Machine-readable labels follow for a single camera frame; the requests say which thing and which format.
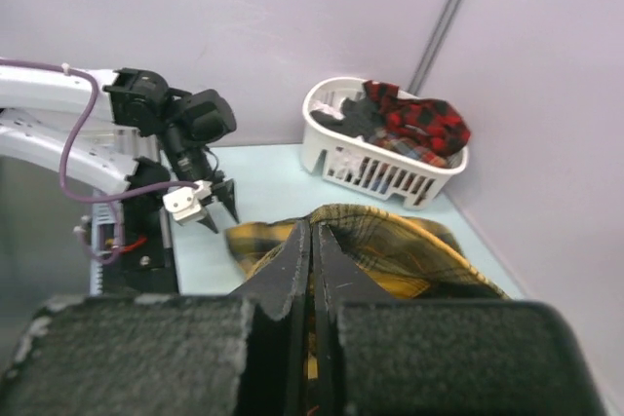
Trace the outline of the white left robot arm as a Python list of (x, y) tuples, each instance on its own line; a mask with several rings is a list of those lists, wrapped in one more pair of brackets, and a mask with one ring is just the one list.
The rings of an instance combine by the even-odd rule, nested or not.
[(95, 188), (79, 202), (110, 204), (136, 231), (160, 209), (211, 230), (213, 201), (238, 215), (234, 181), (207, 158), (236, 128), (217, 91), (176, 89), (153, 71), (1, 60), (2, 155), (56, 170), (71, 199), (69, 178)]

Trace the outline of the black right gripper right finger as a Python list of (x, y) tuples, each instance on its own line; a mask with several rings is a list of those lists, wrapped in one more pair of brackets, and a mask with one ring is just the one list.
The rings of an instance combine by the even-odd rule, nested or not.
[(397, 300), (313, 231), (323, 415), (604, 415), (563, 316), (535, 301)]

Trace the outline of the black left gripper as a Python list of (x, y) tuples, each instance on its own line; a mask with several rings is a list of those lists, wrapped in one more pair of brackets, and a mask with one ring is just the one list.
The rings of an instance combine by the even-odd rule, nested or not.
[[(160, 133), (160, 144), (177, 179), (210, 182), (214, 186), (214, 196), (239, 223), (235, 181), (227, 179), (217, 168), (218, 164), (212, 167), (205, 154), (212, 143), (237, 130), (230, 104), (214, 89), (197, 94), (169, 89), (169, 98), (164, 108), (165, 129)], [(195, 221), (219, 233), (209, 210), (202, 205), (199, 205)]]

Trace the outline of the yellow plaid long sleeve shirt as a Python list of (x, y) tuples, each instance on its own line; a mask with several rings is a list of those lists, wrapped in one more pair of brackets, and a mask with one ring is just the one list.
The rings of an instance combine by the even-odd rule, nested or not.
[(466, 258), (447, 226), (354, 204), (328, 204), (297, 218), (227, 229), (227, 248), (247, 279), (281, 253), (300, 221), (328, 226), (342, 252), (397, 299), (509, 297)]

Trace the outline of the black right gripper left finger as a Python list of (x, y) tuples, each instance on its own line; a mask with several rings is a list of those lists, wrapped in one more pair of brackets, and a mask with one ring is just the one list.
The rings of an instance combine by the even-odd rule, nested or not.
[(311, 232), (221, 296), (57, 296), (1, 376), (5, 415), (302, 415)]

